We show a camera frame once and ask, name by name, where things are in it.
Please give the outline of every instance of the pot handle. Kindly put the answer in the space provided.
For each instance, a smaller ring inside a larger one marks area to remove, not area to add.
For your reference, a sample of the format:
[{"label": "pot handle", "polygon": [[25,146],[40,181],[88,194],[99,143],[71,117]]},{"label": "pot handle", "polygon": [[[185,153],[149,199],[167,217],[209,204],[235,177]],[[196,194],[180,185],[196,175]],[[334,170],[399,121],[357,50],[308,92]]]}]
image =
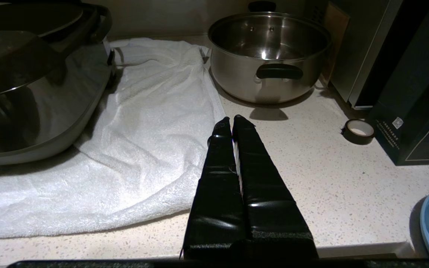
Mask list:
[{"label": "pot handle", "polygon": [[95,30],[94,33],[90,35],[90,40],[98,44],[102,42],[105,38],[105,36],[109,33],[110,28],[112,27],[112,15],[110,14],[110,10],[106,7],[102,7],[99,5],[92,5],[95,8],[97,8],[97,12],[100,16],[104,16],[104,21],[99,25],[97,30]]},{"label": "pot handle", "polygon": [[304,72],[299,67],[284,63],[263,64],[256,71],[256,76],[260,79],[285,78],[299,80],[303,75]]}]

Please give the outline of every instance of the kitchen countertop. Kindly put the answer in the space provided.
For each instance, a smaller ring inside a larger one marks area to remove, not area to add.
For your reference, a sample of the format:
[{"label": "kitchen countertop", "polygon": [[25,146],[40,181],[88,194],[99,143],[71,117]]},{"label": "kitchen countertop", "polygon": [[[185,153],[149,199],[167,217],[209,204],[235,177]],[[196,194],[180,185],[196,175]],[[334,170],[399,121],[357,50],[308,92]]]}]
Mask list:
[{"label": "kitchen countertop", "polygon": [[[241,114],[257,126],[321,257],[414,256],[412,209],[429,194],[429,166],[395,166],[375,139],[366,146],[345,140],[340,129],[362,113],[333,90],[316,88],[276,107],[218,91],[227,116]],[[177,258],[187,219],[185,211],[105,232],[0,239],[0,266],[23,259]]]}]

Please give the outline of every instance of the black tape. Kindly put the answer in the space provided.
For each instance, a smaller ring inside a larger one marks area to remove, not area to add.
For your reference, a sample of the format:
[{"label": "black tape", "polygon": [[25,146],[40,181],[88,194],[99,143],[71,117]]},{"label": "black tape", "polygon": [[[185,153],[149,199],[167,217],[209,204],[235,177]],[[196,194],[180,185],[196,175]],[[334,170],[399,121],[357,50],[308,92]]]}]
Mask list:
[{"label": "black tape", "polygon": [[[352,129],[361,130],[365,135],[355,133]],[[369,123],[363,120],[351,119],[345,122],[345,126],[342,129],[342,135],[351,143],[365,145],[372,142],[372,139],[375,136],[375,130]]]}]

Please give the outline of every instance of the kitchen appliance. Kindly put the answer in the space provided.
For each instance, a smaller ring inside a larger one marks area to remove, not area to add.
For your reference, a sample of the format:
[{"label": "kitchen appliance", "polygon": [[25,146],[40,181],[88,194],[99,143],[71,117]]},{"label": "kitchen appliance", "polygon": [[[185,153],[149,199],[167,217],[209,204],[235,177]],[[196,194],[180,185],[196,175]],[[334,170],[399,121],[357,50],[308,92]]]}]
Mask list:
[{"label": "kitchen appliance", "polygon": [[111,25],[105,7],[76,1],[0,5],[0,165],[78,137],[112,76]]},{"label": "kitchen appliance", "polygon": [[[429,1],[330,0],[349,25],[330,82],[356,110],[371,109],[429,9]],[[319,23],[329,0],[305,2],[304,16]]]},{"label": "kitchen appliance", "polygon": [[284,13],[225,17],[208,31],[211,71],[221,87],[254,103],[281,103],[308,92],[331,46],[321,25]]}]

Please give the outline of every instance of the wall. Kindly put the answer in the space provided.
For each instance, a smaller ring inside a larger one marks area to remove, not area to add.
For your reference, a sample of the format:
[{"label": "wall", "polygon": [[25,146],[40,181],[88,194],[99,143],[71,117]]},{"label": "wall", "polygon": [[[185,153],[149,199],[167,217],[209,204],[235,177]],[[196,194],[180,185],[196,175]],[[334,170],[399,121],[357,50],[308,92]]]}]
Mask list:
[{"label": "wall", "polygon": [[[111,38],[204,34],[216,20],[248,12],[254,0],[83,0],[112,12]],[[305,0],[272,0],[276,11],[302,15]]]}]

